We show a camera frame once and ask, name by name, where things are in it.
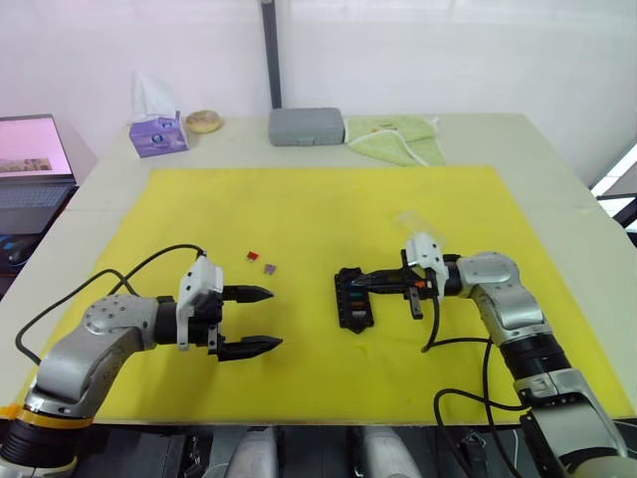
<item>yellow mat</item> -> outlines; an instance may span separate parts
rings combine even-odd
[[[214,169],[154,171],[96,263],[122,271],[179,242],[198,244],[224,269],[226,284],[255,284],[276,297],[224,306],[222,332],[284,339],[258,358],[217,362],[203,348],[180,353],[160,346],[123,367],[98,421],[431,423],[432,400],[443,387],[480,393],[482,344],[420,353],[431,329],[414,321],[400,296],[373,296],[376,325],[355,335],[340,329],[333,275],[400,265],[407,235],[395,217],[415,210],[443,231],[445,252],[496,250],[520,266],[574,366],[607,411],[632,410],[585,319],[497,174],[487,167],[390,169]],[[259,259],[250,263],[248,251]],[[144,269],[133,285],[141,295],[176,296],[191,251],[174,252]],[[277,266],[263,273],[266,263]],[[103,295],[91,286],[61,320],[52,341],[79,322]],[[485,337],[473,303],[445,299],[439,339]],[[492,354],[492,399],[517,403],[499,352]],[[444,399],[450,423],[485,422],[483,406]],[[517,414],[495,411],[497,421]]]

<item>tissue box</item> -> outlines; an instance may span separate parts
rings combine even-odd
[[[186,132],[181,125],[180,114],[175,118],[159,117],[149,121],[134,122],[128,133],[139,157],[157,156],[188,149]]]

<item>small gray block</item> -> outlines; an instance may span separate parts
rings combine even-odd
[[[342,144],[345,126],[337,108],[291,108],[270,112],[268,136],[274,146]]]

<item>black fuse holder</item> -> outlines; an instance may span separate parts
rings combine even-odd
[[[364,288],[351,285],[351,281],[362,275],[359,267],[343,268],[334,276],[338,322],[342,329],[360,334],[374,325],[369,294]]]

